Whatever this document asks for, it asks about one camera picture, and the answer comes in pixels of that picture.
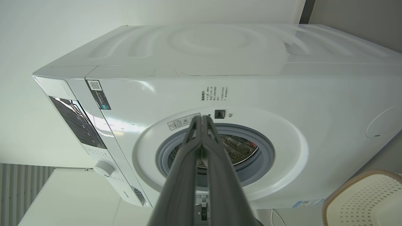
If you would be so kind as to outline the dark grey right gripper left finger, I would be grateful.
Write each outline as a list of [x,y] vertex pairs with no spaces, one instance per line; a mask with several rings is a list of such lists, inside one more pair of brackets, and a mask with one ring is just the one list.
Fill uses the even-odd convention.
[[149,226],[194,224],[196,174],[203,152],[201,129],[202,117],[196,116],[173,161]]

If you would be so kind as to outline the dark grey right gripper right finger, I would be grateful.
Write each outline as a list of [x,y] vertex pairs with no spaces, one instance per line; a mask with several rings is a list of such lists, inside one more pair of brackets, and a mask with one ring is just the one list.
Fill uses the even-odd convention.
[[210,226],[260,226],[211,117],[203,116],[203,162],[207,165]]

